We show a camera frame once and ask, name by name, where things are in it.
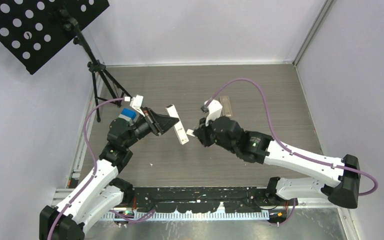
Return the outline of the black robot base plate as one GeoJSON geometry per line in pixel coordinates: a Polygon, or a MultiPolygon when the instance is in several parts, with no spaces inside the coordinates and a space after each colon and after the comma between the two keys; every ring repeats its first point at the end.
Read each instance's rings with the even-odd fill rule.
{"type": "Polygon", "coordinates": [[[214,213],[220,207],[226,213],[256,213],[276,207],[291,207],[296,200],[284,200],[262,187],[134,187],[117,207],[141,213],[214,213]]]}

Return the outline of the white slim remote control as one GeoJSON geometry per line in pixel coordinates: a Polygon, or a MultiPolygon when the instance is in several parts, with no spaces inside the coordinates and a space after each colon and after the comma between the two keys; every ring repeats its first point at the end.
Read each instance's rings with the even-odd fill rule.
{"type": "Polygon", "coordinates": [[[168,113],[168,115],[170,117],[178,119],[178,122],[174,125],[173,128],[175,130],[175,134],[178,138],[179,143],[181,145],[185,145],[186,143],[189,142],[189,138],[188,138],[187,132],[186,132],[181,120],[180,120],[180,117],[179,117],[179,114],[178,114],[176,107],[173,104],[171,104],[171,105],[167,106],[165,109],[166,109],[166,112],[168,113]]]}

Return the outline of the white remote back cover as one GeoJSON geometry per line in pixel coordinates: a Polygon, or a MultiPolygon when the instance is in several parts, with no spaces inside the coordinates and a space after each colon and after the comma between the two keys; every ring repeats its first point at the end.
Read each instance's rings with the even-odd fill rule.
{"type": "Polygon", "coordinates": [[[186,134],[189,135],[189,136],[195,137],[195,135],[194,135],[194,131],[193,131],[192,129],[188,129],[188,130],[186,131],[186,134]]]}

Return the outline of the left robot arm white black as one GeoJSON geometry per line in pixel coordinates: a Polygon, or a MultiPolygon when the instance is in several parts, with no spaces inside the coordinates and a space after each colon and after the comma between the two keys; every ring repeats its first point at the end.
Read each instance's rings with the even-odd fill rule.
{"type": "Polygon", "coordinates": [[[120,116],[109,125],[107,144],[83,181],[56,206],[45,206],[39,215],[39,239],[83,240],[115,206],[128,207],[134,199],[133,185],[118,175],[133,156],[130,147],[148,134],[161,136],[181,121],[174,105],[167,114],[141,107],[137,119],[120,116]]]}

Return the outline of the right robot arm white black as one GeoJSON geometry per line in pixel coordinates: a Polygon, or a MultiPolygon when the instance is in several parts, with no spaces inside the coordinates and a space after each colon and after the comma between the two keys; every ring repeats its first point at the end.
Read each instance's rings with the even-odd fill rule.
{"type": "Polygon", "coordinates": [[[204,147],[217,145],[248,163],[278,166],[304,174],[304,178],[271,177],[265,198],[271,205],[297,198],[326,199],[347,209],[358,207],[361,175],[359,159],[351,154],[328,157],[277,142],[274,137],[245,130],[222,116],[188,130],[204,147]]]}

